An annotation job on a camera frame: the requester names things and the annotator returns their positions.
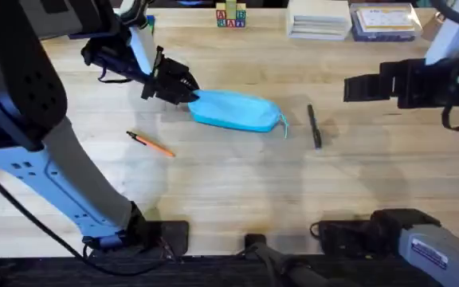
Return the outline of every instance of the black pen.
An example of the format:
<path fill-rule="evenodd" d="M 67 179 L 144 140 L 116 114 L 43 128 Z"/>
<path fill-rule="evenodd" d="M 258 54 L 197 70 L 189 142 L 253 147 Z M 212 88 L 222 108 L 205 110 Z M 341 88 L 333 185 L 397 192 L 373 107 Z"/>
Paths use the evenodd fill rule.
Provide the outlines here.
<path fill-rule="evenodd" d="M 312 109 L 312 105 L 308 105 L 309 122 L 311 122 L 312 138 L 315 140 L 315 149 L 319 150 L 322 148 L 322 135 L 320 130 L 316 126 L 315 111 Z"/>
<path fill-rule="evenodd" d="M 138 140 L 138 136 L 134 132 L 127 132 L 127 134 L 136 142 L 147 145 L 147 143 L 145 143 L 143 140 Z"/>

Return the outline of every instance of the wood grain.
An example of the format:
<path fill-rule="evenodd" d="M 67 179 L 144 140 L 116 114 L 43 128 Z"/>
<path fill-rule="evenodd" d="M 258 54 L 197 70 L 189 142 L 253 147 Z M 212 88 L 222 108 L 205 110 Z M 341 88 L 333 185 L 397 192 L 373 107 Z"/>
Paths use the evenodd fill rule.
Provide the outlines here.
<path fill-rule="evenodd" d="M 433 10 L 418 10 L 426 23 Z M 459 236 L 459 133 L 440 110 L 403 111 L 394 101 L 343 103 L 343 79 L 377 73 L 383 61 L 423 57 L 429 42 L 288 39 L 284 10 L 249 10 L 245 29 L 219 29 L 213 10 L 151 10 L 156 42 L 188 64 L 203 88 L 278 103 L 291 124 L 267 134 L 196 124 L 186 107 L 141 100 L 141 85 L 102 85 L 80 57 L 84 41 L 44 42 L 69 97 L 68 116 L 86 152 L 149 219 L 186 219 L 190 254 L 232 254 L 262 232 L 284 252 L 317 252 L 308 226 L 321 218 L 415 207 Z M 313 147 L 306 105 L 324 138 Z M 459 122 L 459 111 L 454 112 Z M 177 155 L 130 140 L 143 131 Z M 0 172 L 16 198 L 70 244 L 76 227 L 28 187 Z M 68 256 L 0 196 L 0 257 Z"/>

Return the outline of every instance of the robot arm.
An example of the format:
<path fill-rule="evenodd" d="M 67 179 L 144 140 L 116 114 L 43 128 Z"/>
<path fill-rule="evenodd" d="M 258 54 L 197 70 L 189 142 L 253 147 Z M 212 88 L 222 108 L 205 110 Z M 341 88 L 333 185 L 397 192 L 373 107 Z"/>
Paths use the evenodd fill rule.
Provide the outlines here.
<path fill-rule="evenodd" d="M 86 63 L 143 83 L 145 99 L 196 100 L 189 69 L 165 58 L 162 48 L 156 52 L 150 30 L 140 29 L 146 4 L 136 0 L 117 17 L 106 0 L 0 0 L 0 169 L 68 216 L 96 250 L 146 246 L 156 230 L 77 141 L 65 90 L 37 36 L 90 38 Z"/>
<path fill-rule="evenodd" d="M 419 210 L 377 210 L 370 220 L 322 221 L 318 235 L 327 255 L 398 256 L 445 287 L 459 286 L 459 238 Z"/>

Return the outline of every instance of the label sticker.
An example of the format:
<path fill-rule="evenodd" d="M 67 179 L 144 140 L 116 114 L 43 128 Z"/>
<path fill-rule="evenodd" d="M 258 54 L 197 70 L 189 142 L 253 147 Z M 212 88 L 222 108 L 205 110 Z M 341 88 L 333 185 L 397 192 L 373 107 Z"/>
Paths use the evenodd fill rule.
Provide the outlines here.
<path fill-rule="evenodd" d="M 427 258 L 443 270 L 447 269 L 447 264 L 449 263 L 447 256 L 436 251 L 433 247 L 425 244 L 424 242 L 414 238 L 412 240 L 412 250 L 421 254 L 423 257 Z"/>

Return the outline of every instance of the toy block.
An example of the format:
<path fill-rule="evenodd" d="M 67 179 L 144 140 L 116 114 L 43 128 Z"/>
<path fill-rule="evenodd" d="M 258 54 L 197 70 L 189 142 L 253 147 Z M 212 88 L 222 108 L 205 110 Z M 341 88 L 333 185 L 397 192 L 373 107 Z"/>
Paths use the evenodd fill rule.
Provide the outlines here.
<path fill-rule="evenodd" d="M 217 26 L 219 27 L 226 27 L 226 19 L 218 19 Z"/>
<path fill-rule="evenodd" d="M 226 19 L 226 11 L 225 10 L 216 10 L 215 15 L 217 16 L 218 20 Z"/>
<path fill-rule="evenodd" d="M 245 19 L 245 10 L 237 10 L 237 19 Z"/>
<path fill-rule="evenodd" d="M 237 18 L 237 2 L 236 1 L 226 1 L 226 19 L 236 19 Z"/>
<path fill-rule="evenodd" d="M 235 21 L 236 21 L 235 19 L 228 19 L 228 20 L 226 20 L 226 25 L 227 25 L 228 27 L 232 27 L 232 28 L 233 28 L 233 27 L 235 27 L 235 26 L 237 25 L 237 24 L 235 23 Z"/>
<path fill-rule="evenodd" d="M 226 3 L 223 3 L 223 2 L 215 3 L 215 9 L 216 10 L 226 10 Z"/>
<path fill-rule="evenodd" d="M 244 28 L 245 27 L 245 19 L 237 19 L 235 22 L 237 28 Z"/>

